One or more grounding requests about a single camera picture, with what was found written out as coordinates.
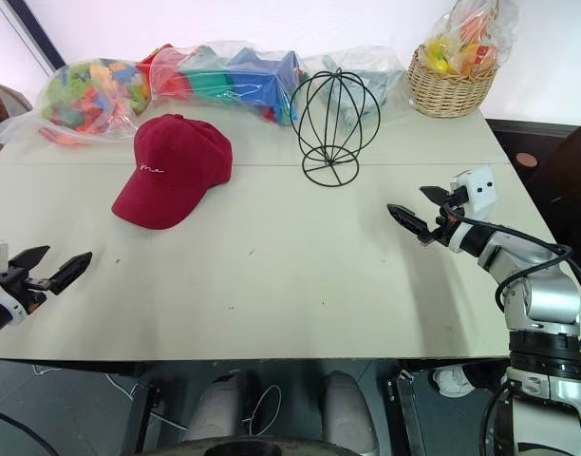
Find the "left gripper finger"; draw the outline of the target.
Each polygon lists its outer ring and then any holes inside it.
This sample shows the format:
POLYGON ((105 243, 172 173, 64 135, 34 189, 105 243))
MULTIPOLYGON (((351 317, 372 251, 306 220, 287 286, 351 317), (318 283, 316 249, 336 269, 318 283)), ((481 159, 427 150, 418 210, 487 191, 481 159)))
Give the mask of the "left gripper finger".
POLYGON ((30 271, 37 266, 49 250, 48 245, 31 247, 11 258, 8 265, 30 271))
POLYGON ((55 295, 59 295, 88 268, 92 260, 92 253, 86 252, 72 257, 59 268, 56 274, 51 276, 48 289, 55 295))

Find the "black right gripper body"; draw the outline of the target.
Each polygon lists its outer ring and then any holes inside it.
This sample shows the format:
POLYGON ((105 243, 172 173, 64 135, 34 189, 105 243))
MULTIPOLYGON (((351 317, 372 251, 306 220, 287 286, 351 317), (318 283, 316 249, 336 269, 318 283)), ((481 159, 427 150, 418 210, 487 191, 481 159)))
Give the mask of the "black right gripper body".
POLYGON ((434 240, 442 245, 449 244, 451 237, 460 225, 460 219, 465 215, 463 208, 465 202, 465 186, 447 191, 447 202, 444 205, 437 205, 440 208, 440 214, 436 217, 436 223, 439 227, 434 230, 434 240))

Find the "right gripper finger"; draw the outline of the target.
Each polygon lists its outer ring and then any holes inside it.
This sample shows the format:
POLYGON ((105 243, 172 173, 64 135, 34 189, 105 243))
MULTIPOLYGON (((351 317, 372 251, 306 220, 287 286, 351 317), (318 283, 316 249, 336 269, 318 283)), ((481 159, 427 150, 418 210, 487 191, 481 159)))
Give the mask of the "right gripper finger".
POLYGON ((444 188, 425 185, 420 187, 420 191, 436 205, 444 205, 447 202, 447 191, 444 188))
POLYGON ((418 218, 415 213, 400 204, 387 204, 387 210, 390 216, 406 229, 412 235, 414 235, 419 242, 430 242, 431 232, 428 229, 427 223, 418 218))

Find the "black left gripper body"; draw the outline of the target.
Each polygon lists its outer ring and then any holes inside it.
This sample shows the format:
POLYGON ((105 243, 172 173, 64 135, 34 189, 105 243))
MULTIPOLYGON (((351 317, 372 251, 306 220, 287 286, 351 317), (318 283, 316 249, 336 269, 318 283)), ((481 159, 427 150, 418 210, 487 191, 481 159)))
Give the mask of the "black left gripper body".
POLYGON ((23 268, 9 268, 0 273, 0 286, 11 295, 26 312, 34 312, 46 300, 43 292, 34 291, 25 283, 28 271, 23 268))

